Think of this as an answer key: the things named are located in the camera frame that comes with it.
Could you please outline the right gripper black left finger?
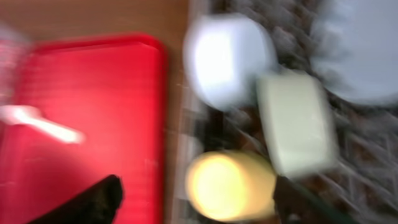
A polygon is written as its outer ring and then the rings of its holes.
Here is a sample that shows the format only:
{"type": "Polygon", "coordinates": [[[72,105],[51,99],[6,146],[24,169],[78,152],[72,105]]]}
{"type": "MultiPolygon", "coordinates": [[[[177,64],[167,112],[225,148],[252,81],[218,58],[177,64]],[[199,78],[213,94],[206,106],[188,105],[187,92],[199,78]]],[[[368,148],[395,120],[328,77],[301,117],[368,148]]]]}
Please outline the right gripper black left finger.
{"type": "Polygon", "coordinates": [[[112,224],[123,197],[121,179],[109,175],[29,224],[112,224]]]}

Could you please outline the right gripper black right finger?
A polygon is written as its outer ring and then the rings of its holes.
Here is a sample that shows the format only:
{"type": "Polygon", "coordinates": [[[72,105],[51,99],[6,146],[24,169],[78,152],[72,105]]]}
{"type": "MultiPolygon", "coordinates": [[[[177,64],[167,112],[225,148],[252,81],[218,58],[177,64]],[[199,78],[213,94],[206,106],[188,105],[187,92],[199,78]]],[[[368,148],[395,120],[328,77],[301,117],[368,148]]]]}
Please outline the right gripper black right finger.
{"type": "Polygon", "coordinates": [[[274,200],[281,224],[358,224],[285,177],[277,178],[274,200]]]}

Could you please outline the green bowl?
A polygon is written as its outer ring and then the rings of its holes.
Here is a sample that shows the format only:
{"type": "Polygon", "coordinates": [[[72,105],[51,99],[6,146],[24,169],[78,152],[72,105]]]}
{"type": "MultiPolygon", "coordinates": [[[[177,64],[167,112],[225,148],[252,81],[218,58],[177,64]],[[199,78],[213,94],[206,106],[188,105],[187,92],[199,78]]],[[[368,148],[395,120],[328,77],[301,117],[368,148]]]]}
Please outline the green bowl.
{"type": "Polygon", "coordinates": [[[264,138],[275,171],[301,179],[334,168],[335,127],[320,82],[303,72],[283,70],[257,81],[264,138]]]}

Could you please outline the yellow cup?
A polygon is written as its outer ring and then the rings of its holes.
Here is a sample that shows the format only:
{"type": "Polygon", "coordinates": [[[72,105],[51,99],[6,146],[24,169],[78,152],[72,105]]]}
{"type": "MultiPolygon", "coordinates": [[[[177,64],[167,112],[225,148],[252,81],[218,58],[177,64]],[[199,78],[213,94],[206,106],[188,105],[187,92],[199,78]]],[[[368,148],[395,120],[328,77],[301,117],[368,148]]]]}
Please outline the yellow cup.
{"type": "Polygon", "coordinates": [[[262,156],[213,151],[198,156],[185,176],[193,208],[219,222],[261,220],[275,215],[277,175],[262,156]]]}

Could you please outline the white plastic spoon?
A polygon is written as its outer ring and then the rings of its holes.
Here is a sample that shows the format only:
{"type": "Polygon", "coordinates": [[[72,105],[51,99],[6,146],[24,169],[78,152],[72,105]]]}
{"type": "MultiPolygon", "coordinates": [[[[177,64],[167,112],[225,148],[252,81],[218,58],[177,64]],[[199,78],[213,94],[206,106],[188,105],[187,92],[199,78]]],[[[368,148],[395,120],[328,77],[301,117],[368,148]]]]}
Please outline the white plastic spoon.
{"type": "Polygon", "coordinates": [[[80,144],[84,134],[76,129],[45,119],[40,110],[26,105],[1,106],[1,120],[9,125],[26,125],[66,144],[80,144]]]}

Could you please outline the light blue bowl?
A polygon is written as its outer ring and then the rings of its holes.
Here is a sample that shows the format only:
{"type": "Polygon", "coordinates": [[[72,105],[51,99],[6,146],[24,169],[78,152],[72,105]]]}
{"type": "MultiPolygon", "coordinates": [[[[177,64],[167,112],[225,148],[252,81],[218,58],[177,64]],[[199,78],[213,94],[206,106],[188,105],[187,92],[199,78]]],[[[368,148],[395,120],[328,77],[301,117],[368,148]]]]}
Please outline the light blue bowl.
{"type": "Polygon", "coordinates": [[[197,97],[220,111],[255,102],[256,81],[277,68],[271,37],[243,14],[201,16],[189,26],[183,66],[197,97]]]}

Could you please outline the light blue plate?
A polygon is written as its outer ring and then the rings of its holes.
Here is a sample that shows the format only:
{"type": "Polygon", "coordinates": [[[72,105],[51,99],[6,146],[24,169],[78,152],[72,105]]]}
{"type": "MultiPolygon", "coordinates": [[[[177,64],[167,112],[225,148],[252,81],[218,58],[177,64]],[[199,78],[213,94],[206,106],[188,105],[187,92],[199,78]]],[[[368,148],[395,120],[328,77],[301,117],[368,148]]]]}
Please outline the light blue plate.
{"type": "Polygon", "coordinates": [[[311,27],[310,57],[325,88],[349,103],[397,104],[397,0],[327,0],[311,27]]]}

